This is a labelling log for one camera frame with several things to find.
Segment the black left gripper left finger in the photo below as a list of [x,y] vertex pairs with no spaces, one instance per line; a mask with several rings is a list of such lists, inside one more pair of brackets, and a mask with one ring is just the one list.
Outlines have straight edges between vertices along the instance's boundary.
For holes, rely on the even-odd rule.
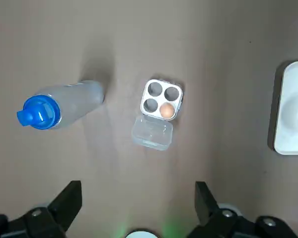
[[71,181],[48,206],[10,221],[0,214],[0,238],[65,238],[82,208],[81,181]]

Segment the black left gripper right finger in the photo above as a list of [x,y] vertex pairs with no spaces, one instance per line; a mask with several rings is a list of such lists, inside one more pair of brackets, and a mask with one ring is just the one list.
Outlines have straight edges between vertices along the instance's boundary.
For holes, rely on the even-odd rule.
[[195,211],[199,219],[189,238],[296,238],[283,220],[259,216],[252,222],[231,208],[221,208],[207,184],[195,182]]

